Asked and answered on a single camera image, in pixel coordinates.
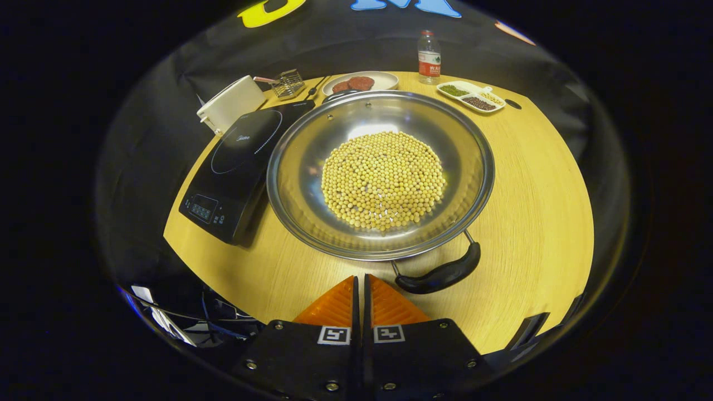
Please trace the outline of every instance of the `induction cooktop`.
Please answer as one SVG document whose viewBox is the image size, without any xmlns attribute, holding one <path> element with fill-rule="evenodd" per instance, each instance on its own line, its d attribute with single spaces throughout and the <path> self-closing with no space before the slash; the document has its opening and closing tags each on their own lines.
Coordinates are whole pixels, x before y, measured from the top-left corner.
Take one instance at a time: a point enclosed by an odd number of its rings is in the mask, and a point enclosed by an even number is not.
<svg viewBox="0 0 713 401">
<path fill-rule="evenodd" d="M 267 202 L 262 194 L 272 149 L 313 108 L 308 100 L 240 116 L 201 163 L 181 202 L 181 214 L 223 242 L 244 243 L 256 205 Z"/>
</svg>

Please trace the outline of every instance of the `wok handle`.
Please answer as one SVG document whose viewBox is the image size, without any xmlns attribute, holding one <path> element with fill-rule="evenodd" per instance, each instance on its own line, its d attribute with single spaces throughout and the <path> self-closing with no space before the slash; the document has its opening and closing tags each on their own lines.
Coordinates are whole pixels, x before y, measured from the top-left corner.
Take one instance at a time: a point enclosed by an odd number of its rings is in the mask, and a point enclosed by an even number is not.
<svg viewBox="0 0 713 401">
<path fill-rule="evenodd" d="M 458 281 L 468 277 L 478 266 L 481 260 L 481 244 L 474 241 L 467 230 L 463 232 L 471 244 L 466 254 L 458 260 L 444 263 L 434 268 L 421 277 L 408 277 L 401 275 L 396 267 L 396 262 L 391 261 L 396 273 L 396 284 L 412 294 L 430 294 L 448 288 Z"/>
<path fill-rule="evenodd" d="M 326 98 L 324 98 L 324 100 L 322 101 L 322 104 L 325 104 L 328 101 L 337 100 L 338 98 L 341 98 L 342 96 L 351 95 L 352 93 L 357 93 L 357 92 L 361 92 L 361 91 L 358 91 L 356 89 L 347 89 L 345 91 L 339 91 L 337 93 L 333 93 L 333 94 L 327 96 Z"/>
</svg>

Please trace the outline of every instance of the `wire basket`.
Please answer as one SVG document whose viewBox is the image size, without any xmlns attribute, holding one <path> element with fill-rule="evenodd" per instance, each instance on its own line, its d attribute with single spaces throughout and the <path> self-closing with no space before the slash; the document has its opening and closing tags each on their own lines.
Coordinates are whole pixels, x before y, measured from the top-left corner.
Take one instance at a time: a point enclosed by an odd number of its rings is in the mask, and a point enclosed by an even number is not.
<svg viewBox="0 0 713 401">
<path fill-rule="evenodd" d="M 304 81 L 297 69 L 281 73 L 275 78 L 275 81 L 271 82 L 270 86 L 280 100 L 297 97 L 304 90 Z"/>
</svg>

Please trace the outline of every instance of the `round wooden table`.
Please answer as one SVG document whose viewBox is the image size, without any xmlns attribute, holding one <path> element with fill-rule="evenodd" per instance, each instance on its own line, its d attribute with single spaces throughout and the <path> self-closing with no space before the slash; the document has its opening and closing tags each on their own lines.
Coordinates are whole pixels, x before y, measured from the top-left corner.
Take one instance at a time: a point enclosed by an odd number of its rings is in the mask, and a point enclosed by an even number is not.
<svg viewBox="0 0 713 401">
<path fill-rule="evenodd" d="M 428 316 L 453 319 L 480 353 L 501 350 L 523 319 L 550 316 L 540 333 L 557 325 L 573 298 L 581 294 L 590 272 L 594 246 L 592 210 L 582 175 L 560 134 L 525 96 L 493 87 L 512 106 L 478 114 L 418 81 L 414 72 L 393 72 L 402 91 L 433 96 L 463 111 L 480 127 L 493 150 L 496 179 L 483 212 L 468 228 L 481 244 L 476 270 L 460 283 L 428 295 L 403 293 Z M 320 78 L 306 81 L 313 87 Z M 441 82 L 462 80 L 452 76 Z M 312 97 L 322 103 L 322 86 Z M 306 96 L 292 100 L 301 100 Z M 263 108 L 276 106 L 274 94 Z M 371 273 L 394 285 L 389 262 L 359 262 L 321 253 L 292 236 L 271 207 L 260 218 L 249 248 L 228 245 L 179 213 L 188 184 L 220 138 L 215 137 L 196 160 L 175 199 L 164 237 L 206 284 L 235 306 L 266 323 L 292 320 L 321 294 L 346 277 Z M 468 241 L 460 235 L 441 247 L 399 262 L 404 275 L 421 275 L 460 258 Z"/>
</svg>

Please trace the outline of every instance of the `water bottle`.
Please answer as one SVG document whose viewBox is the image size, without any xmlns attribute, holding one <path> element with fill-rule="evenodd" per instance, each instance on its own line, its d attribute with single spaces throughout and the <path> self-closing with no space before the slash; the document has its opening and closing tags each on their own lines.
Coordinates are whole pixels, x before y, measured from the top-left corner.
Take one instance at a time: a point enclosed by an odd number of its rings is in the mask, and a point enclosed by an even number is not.
<svg viewBox="0 0 713 401">
<path fill-rule="evenodd" d="M 419 81 L 436 85 L 441 79 L 441 45 L 434 33 L 421 31 L 419 39 Z"/>
</svg>

